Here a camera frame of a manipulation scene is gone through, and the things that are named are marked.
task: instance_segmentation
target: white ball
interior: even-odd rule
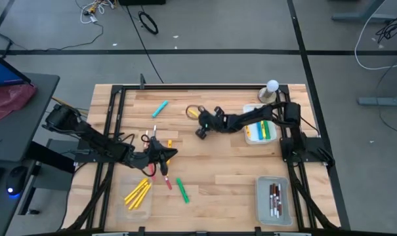
[[[270,80],[266,84],[266,89],[269,92],[276,92],[278,90],[278,82],[276,80]]]

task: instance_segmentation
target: green marker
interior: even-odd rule
[[[265,139],[267,139],[267,140],[269,140],[269,139],[271,139],[271,136],[270,136],[270,129],[268,128],[268,122],[267,121],[264,121],[264,128],[265,128]]]
[[[185,189],[184,189],[184,186],[183,186],[182,182],[180,181],[180,178],[177,178],[177,183],[178,183],[178,186],[179,186],[179,190],[182,193],[182,196],[184,197],[185,203],[189,203],[190,200],[188,199],[188,196],[187,196],[187,194],[185,192]]]

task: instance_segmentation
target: floor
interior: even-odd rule
[[[288,2],[297,14],[313,79],[299,55]],[[146,48],[154,51],[152,61],[165,83],[265,83],[276,79],[308,84],[313,103],[320,104],[324,115],[351,229],[397,233],[397,133],[384,126],[377,108],[356,103],[359,96],[374,95],[384,71],[363,69],[354,59],[352,51],[362,24],[330,19],[334,12],[360,10],[366,2],[167,0],[166,5],[144,7],[157,22],[158,35],[135,24]],[[139,9],[129,7],[135,16]],[[0,0],[0,32],[26,49],[89,42],[100,27],[83,25],[79,13],[73,0]],[[397,16],[397,0],[385,2],[379,13]],[[13,46],[14,56],[6,60],[20,71],[59,75],[54,96],[80,108],[89,107],[97,83],[137,83],[140,73],[147,83],[160,83],[125,9],[106,8],[97,18],[104,34],[90,45],[45,53]],[[381,46],[372,39],[382,26],[368,25],[360,41],[360,54],[367,55],[360,56],[360,61],[369,67],[397,60],[397,36]],[[0,50],[6,44],[0,38]],[[314,86],[319,100],[314,99]],[[379,94],[397,94],[397,68],[388,73]],[[397,108],[383,108],[382,113],[397,128]],[[43,129],[35,135],[41,144],[48,138],[68,140]],[[56,199],[53,207],[47,204],[51,196]],[[64,191],[37,192],[32,204],[43,208],[44,217],[16,217],[9,235],[35,225],[43,226],[38,227],[40,233],[56,230],[65,197]],[[40,222],[45,219],[50,224]]]

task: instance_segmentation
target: wooden table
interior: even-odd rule
[[[112,85],[96,85],[94,90],[87,121],[99,131],[104,130],[111,87]],[[315,124],[306,87],[289,85],[289,89],[291,100],[302,106],[302,117]],[[168,100],[169,105],[157,118],[152,119],[151,114],[164,100]],[[123,189],[123,184],[132,177],[144,176],[137,169],[116,164],[105,230],[138,231],[138,227],[145,226],[146,231],[254,231],[255,226],[261,226],[263,231],[296,231],[290,187],[288,204],[293,219],[292,226],[266,226],[255,217],[256,177],[289,176],[279,142],[250,146],[245,142],[242,131],[235,134],[211,132],[205,140],[200,140],[194,134],[198,122],[185,116],[185,108],[190,104],[201,104],[207,109],[220,106],[226,113],[242,113],[243,105],[256,103],[259,103],[257,90],[129,90],[125,97],[121,132],[136,134],[133,145],[137,151],[142,148],[141,134],[152,130],[154,125],[157,125],[157,139],[163,145],[168,140],[173,141],[173,147],[178,149],[178,154],[171,159],[169,165],[169,178],[174,188],[170,191],[162,176],[157,174],[150,195],[150,218],[143,222],[130,222],[124,215],[121,216],[125,212],[121,204],[121,192],[127,191]],[[111,130],[114,130],[115,116]],[[308,136],[316,135],[316,131],[307,124],[303,123],[302,127]],[[313,200],[339,226],[326,168],[321,163],[305,163],[305,167]],[[95,169],[96,164],[91,163],[74,176],[64,227],[76,219],[89,201]],[[183,181],[190,203],[184,203],[176,178]],[[98,221],[101,202],[96,208],[95,222]],[[302,199],[301,204],[305,226],[308,227],[306,207]]]

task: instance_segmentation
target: clear plastic container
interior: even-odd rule
[[[265,104],[244,105],[243,112],[245,113],[245,112],[253,111],[255,108],[260,108],[263,105]],[[245,132],[245,140],[248,144],[267,144],[277,139],[276,125],[271,121],[268,121],[268,131],[270,132],[270,139],[266,139],[266,140],[259,139],[258,128],[256,123],[248,125],[248,129],[249,129],[250,137],[248,137],[248,135],[246,134],[246,128],[243,129],[243,131]]]
[[[271,216],[270,213],[270,186],[272,184],[281,184],[280,199],[282,202],[282,215]],[[259,176],[255,184],[255,207],[257,220],[264,225],[270,226],[291,226],[293,223],[289,213],[289,201],[287,198],[287,190],[289,188],[289,180],[283,177],[275,176]]]
[[[152,195],[153,195],[153,185],[148,190],[146,196],[143,198],[143,201],[140,207],[136,210],[128,210],[129,206],[132,204],[131,201],[128,205],[125,205],[124,198],[132,192],[132,190],[137,187],[142,179],[145,176],[124,176],[123,180],[119,181],[118,185],[118,194],[117,200],[115,201],[115,212],[116,212],[116,221],[117,222],[142,222],[147,220],[152,214]]]

